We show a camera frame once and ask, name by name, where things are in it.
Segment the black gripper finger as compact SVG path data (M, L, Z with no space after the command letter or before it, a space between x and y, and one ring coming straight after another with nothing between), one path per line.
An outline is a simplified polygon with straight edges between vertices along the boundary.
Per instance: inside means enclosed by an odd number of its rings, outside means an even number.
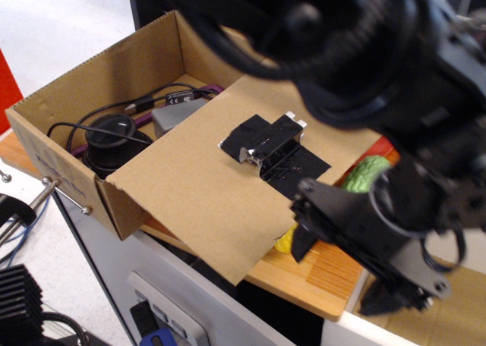
M413 292L404 282L389 282L383 279L372 281L364 292L358 313L363 316L379 316L409 308Z
M298 224L292 239L291 255L293 259L300 263L317 241L318 236L314 228L306 224Z

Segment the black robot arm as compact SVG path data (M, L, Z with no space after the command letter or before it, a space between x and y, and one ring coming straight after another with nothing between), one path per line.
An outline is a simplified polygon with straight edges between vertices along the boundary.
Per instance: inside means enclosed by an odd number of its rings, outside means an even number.
M297 189L292 255L337 245L376 280L365 316L446 297L431 232L485 227L485 32L444 0L167 0L234 68L289 80L318 121L369 128L401 156L367 193L310 178Z

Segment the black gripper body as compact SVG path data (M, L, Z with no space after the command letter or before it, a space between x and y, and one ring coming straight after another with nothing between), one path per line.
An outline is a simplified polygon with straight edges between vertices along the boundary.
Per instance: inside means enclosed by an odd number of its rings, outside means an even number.
M404 282L417 310L450 296L447 278L422 257L421 242L388 222L374 192L350 193L314 179L302 180L291 206L298 224L314 228L318 241L336 245L377 279Z

